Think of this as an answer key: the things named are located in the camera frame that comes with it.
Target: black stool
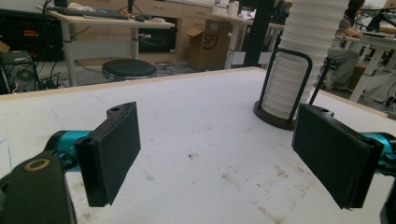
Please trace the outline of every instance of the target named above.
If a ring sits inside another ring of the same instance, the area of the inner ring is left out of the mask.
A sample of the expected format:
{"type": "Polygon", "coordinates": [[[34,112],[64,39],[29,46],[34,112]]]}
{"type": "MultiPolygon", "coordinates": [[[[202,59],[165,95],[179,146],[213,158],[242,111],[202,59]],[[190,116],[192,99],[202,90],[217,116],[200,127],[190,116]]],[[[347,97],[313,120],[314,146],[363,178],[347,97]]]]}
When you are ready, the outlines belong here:
{"type": "Polygon", "coordinates": [[[157,75],[154,65],[136,59],[117,59],[104,63],[102,72],[105,77],[114,80],[132,80],[157,75]]]}

